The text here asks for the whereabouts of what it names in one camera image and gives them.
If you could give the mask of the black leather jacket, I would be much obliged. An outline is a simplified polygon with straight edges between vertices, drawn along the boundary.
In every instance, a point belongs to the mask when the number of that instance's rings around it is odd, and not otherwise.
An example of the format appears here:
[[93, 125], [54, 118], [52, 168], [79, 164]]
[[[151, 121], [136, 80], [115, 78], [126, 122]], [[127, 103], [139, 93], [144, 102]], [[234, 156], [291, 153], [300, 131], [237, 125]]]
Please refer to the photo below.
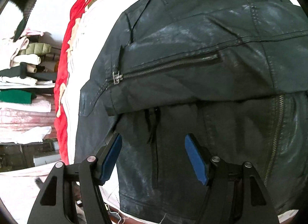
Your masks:
[[80, 91], [75, 162], [114, 132], [122, 212], [195, 223], [207, 189], [186, 135], [251, 162], [278, 215], [307, 201], [307, 15], [290, 0], [138, 0]]

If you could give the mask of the green garment on rack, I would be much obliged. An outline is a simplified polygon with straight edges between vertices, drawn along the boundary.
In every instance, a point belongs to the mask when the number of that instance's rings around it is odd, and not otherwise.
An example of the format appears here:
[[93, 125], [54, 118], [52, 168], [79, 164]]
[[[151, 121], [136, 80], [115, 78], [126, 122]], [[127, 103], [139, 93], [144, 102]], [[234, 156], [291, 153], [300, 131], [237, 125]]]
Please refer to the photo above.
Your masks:
[[31, 104], [37, 96], [31, 92], [18, 89], [6, 89], [0, 91], [0, 101], [6, 103]]

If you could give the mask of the white patterned floral sheet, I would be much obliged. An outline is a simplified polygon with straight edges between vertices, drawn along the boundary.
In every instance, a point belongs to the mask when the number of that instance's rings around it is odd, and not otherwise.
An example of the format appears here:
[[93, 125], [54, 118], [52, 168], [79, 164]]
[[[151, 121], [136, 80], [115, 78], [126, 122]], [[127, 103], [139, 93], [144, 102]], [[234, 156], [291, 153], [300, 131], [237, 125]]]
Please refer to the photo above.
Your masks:
[[68, 59], [69, 77], [61, 102], [67, 117], [68, 161], [75, 159], [80, 90], [90, 78], [92, 66], [115, 22], [138, 0], [92, 0], [73, 31]]

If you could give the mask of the red floral blanket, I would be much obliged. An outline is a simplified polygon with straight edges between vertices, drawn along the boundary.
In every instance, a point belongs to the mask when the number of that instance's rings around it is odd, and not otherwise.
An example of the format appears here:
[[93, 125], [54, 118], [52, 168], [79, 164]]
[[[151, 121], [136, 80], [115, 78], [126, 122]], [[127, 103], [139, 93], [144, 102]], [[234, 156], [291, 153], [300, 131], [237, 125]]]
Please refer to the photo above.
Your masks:
[[82, 18], [85, 12], [85, 7], [92, 0], [77, 0], [70, 9], [69, 23], [66, 28], [66, 32], [62, 42], [61, 54], [59, 59], [59, 65], [57, 69], [57, 79], [54, 87], [54, 101], [55, 101], [55, 113], [56, 118], [54, 120], [54, 126], [56, 130], [56, 138], [59, 144], [59, 154], [61, 161], [68, 165], [68, 148], [67, 148], [67, 117], [62, 106], [61, 99], [66, 90], [68, 80], [68, 50], [69, 40], [72, 37], [73, 28], [76, 27], [77, 21]]

